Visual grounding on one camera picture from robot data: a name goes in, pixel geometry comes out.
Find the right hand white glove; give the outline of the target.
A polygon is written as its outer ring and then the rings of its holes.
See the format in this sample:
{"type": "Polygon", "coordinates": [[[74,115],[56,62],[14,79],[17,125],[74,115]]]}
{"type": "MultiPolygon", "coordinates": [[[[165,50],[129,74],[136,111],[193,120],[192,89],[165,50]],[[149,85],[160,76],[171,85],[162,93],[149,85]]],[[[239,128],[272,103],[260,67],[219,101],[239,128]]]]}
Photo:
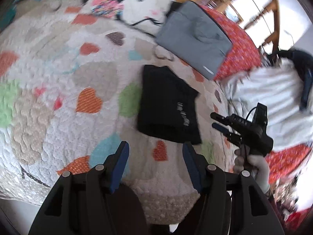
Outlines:
{"type": "Polygon", "coordinates": [[[255,181],[263,193],[266,194],[270,189],[270,167],[266,159],[261,155],[248,155],[245,159],[243,154],[241,154],[241,149],[236,149],[235,155],[236,158],[235,165],[233,166],[233,172],[235,174],[239,174],[240,172],[246,170],[245,162],[247,162],[248,166],[252,167],[252,171],[256,172],[255,181]]]}

